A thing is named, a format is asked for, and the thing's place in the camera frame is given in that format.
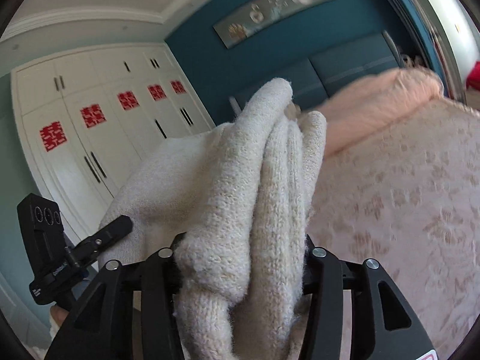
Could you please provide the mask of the person left hand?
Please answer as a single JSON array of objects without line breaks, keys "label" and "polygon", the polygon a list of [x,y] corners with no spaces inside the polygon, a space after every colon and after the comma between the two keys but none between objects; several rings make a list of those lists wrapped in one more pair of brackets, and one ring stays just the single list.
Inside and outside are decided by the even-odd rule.
[{"label": "person left hand", "polygon": [[53,305],[49,311],[52,319],[59,327],[63,324],[69,314],[67,310],[57,305]]}]

